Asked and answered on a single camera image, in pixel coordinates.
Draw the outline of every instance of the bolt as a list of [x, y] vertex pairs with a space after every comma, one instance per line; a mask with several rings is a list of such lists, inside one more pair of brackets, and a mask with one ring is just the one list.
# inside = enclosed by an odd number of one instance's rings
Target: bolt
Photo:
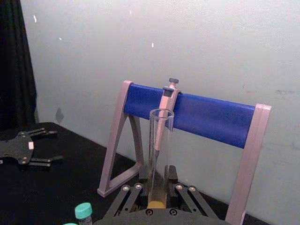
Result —
[[129, 186], [126, 185], [126, 186], [124, 186], [122, 189], [123, 189], [123, 191], [128, 191], [128, 190], [129, 190]]
[[196, 191], [196, 188], [194, 186], [190, 186], [188, 189], [189, 191]]
[[176, 189], [182, 190], [182, 189], [183, 189], [183, 186], [182, 186], [181, 184], [177, 184], [177, 185], [176, 185]]
[[142, 188], [142, 185], [141, 185], [141, 184], [136, 184], [136, 185], [135, 185], [135, 188], [136, 188], [136, 189], [141, 189], [141, 188]]

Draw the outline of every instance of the triangular support bracket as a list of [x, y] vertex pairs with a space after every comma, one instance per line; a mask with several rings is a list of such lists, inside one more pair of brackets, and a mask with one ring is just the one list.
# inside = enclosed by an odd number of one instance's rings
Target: triangular support bracket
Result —
[[[144, 164], [140, 118], [124, 113], [124, 105], [127, 100], [127, 92], [129, 86], [132, 83], [132, 81], [124, 81], [118, 95], [101, 180], [99, 188], [97, 189], [98, 194], [100, 194], [102, 197], [106, 197], [118, 187], [136, 176], [139, 173], [140, 166]], [[133, 133], [136, 164], [111, 180], [113, 163], [116, 156], [118, 143], [127, 117], [130, 120], [130, 125]]]

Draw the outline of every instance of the white wall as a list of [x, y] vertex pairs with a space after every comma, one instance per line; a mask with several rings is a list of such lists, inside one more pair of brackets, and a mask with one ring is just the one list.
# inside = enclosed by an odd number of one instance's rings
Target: white wall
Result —
[[[106, 146], [123, 80], [273, 106], [248, 213], [299, 225], [300, 4], [295, 0], [22, 0], [40, 121]], [[119, 146], [133, 157], [129, 126]], [[142, 121], [148, 149], [148, 121]], [[229, 202], [241, 150], [176, 130], [180, 179]]]

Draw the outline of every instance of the blue roller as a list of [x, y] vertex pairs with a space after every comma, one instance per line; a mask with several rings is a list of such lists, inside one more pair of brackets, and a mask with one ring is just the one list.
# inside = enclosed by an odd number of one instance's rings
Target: blue roller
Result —
[[[162, 89], [131, 84], [124, 113], [148, 120], [150, 111], [159, 107], [162, 95]], [[251, 105], [179, 94], [174, 127], [243, 149], [254, 110]]]

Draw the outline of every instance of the vial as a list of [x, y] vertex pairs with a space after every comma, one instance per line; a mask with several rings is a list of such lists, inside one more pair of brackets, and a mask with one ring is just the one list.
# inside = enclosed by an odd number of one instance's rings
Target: vial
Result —
[[81, 203], [75, 208], [75, 217], [78, 219], [79, 225], [93, 225], [92, 206], [89, 202]]

